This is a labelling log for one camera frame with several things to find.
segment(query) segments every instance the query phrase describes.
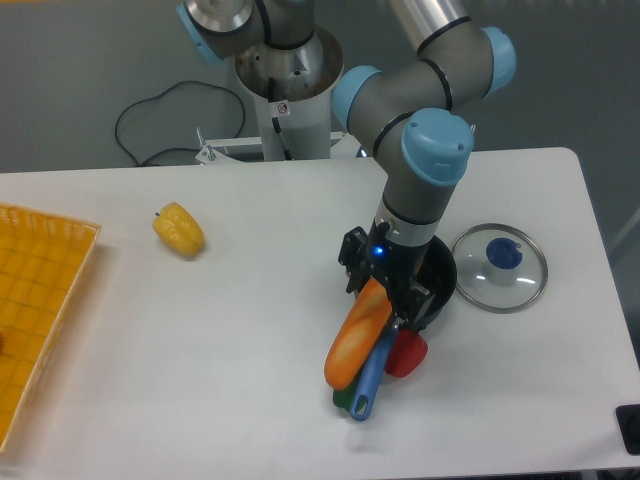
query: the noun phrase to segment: gray floor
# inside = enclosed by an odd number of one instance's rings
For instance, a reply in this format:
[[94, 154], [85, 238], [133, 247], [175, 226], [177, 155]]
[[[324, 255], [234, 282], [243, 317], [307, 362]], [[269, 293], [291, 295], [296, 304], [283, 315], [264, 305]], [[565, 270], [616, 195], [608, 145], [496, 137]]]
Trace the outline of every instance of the gray floor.
[[[128, 167], [131, 160], [113, 140], [115, 120], [127, 105], [187, 79], [241, 93], [228, 62], [200, 63], [178, 23], [176, 3], [1, 4], [0, 171]], [[466, 5], [478, 25], [496, 25], [510, 35], [519, 60], [507, 89], [458, 112], [477, 124], [477, 149], [573, 149], [605, 246], [611, 246], [640, 206], [640, 1]], [[391, 71], [413, 61], [388, 1], [318, 0], [316, 10], [318, 23], [343, 45], [347, 69], [371, 64]], [[257, 135], [243, 97], [249, 114], [242, 135]], [[146, 158], [171, 146], [196, 147], [196, 126], [207, 138], [226, 138], [238, 122], [232, 100], [189, 87], [136, 110], [123, 122], [122, 138]], [[164, 162], [191, 163], [192, 157], [177, 154]], [[638, 346], [639, 239], [640, 234], [629, 238], [613, 262]]]

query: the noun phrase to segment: light blue joint cap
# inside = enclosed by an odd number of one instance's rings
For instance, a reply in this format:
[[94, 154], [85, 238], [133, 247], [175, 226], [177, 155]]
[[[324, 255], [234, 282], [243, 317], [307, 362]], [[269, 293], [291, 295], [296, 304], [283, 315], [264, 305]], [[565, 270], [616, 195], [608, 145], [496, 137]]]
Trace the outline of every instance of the light blue joint cap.
[[513, 43], [496, 27], [483, 28], [493, 49], [493, 78], [487, 95], [507, 85], [516, 74], [516, 51]]
[[370, 77], [380, 73], [375, 67], [361, 65], [345, 73], [333, 89], [333, 113], [344, 128], [349, 130], [349, 111], [358, 91]]
[[200, 55], [202, 61], [207, 64], [220, 62], [222, 59], [218, 57], [213, 50], [211, 50], [209, 45], [207, 45], [207, 42], [204, 41], [196, 26], [191, 22], [191, 18], [189, 18], [187, 9], [183, 4], [176, 7], [176, 13], [178, 14], [178, 17], [180, 17], [180, 20], [182, 21], [189, 38], [195, 45], [196, 51], [198, 52], [198, 55]]
[[400, 143], [407, 164], [422, 180], [451, 187], [467, 169], [474, 138], [462, 118], [447, 110], [425, 108], [409, 118]]

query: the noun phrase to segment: robotic arm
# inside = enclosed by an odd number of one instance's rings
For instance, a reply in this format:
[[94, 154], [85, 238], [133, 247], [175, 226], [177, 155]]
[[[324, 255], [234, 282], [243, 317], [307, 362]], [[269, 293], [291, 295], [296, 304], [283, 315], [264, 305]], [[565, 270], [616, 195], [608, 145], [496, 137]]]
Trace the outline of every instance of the robotic arm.
[[265, 160], [329, 158], [342, 50], [315, 25], [312, 0], [187, 0], [177, 12], [205, 62], [235, 56]]
[[[391, 75], [354, 68], [334, 91], [339, 120], [388, 174], [369, 234], [349, 232], [339, 260], [350, 277], [347, 291], [374, 277], [394, 314], [420, 330], [435, 318], [427, 314], [443, 288], [442, 279], [420, 271], [429, 269], [425, 258], [438, 222], [474, 147], [471, 128], [449, 111], [507, 84], [516, 62], [506, 35], [476, 28], [456, 0], [391, 5], [417, 61]], [[450, 255], [444, 250], [440, 257]], [[443, 261], [433, 256], [431, 262]]]
[[478, 29], [458, 0], [390, 4], [416, 62], [389, 75], [356, 67], [339, 82], [340, 48], [315, 26], [311, 0], [187, 0], [178, 14], [206, 61], [236, 55], [256, 99], [266, 159], [329, 157], [335, 86], [334, 113], [388, 174], [369, 233], [358, 227], [345, 235], [339, 261], [347, 291], [374, 277], [394, 315], [420, 330], [441, 280], [425, 273], [443, 261], [431, 248], [434, 234], [474, 147], [471, 128], [450, 111], [509, 83], [516, 61], [506, 35]]

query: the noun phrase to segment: orange basket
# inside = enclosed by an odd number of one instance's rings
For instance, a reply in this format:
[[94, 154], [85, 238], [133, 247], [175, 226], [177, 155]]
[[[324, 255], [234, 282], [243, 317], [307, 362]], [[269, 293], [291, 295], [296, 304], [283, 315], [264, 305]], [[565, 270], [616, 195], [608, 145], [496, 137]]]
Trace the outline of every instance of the orange basket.
[[0, 203], [0, 453], [100, 226]]

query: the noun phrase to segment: glass pot lid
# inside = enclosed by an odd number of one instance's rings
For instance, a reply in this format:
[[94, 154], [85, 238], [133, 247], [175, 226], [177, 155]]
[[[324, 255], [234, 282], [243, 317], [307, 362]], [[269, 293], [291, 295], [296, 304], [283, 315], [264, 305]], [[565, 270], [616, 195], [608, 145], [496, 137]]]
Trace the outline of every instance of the glass pot lid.
[[457, 290], [483, 310], [524, 310], [547, 284], [549, 271], [542, 251], [524, 232], [509, 225], [472, 227], [458, 237], [451, 251], [458, 268]]

